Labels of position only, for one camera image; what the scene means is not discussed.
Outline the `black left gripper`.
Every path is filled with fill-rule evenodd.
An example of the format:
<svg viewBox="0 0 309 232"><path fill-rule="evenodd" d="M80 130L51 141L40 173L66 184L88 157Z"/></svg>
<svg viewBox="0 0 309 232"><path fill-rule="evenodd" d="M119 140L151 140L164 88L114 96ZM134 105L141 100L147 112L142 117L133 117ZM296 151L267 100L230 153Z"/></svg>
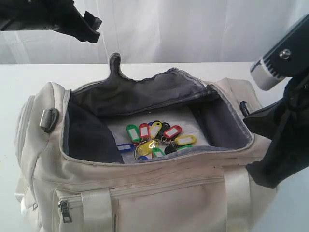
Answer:
<svg viewBox="0 0 309 232"><path fill-rule="evenodd" d="M97 43L101 19L80 14L72 0L2 0L0 30L53 30L81 42Z"/></svg>

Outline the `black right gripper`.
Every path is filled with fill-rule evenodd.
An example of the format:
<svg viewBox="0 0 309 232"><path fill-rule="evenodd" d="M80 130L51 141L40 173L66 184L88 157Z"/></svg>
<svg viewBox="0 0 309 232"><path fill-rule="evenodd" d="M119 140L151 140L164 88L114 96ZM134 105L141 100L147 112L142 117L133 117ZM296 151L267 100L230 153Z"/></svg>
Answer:
<svg viewBox="0 0 309 232"><path fill-rule="evenodd" d="M309 79L292 78L283 97L244 118L247 128L271 140L260 161L247 164L254 182L274 189L309 166Z"/></svg>

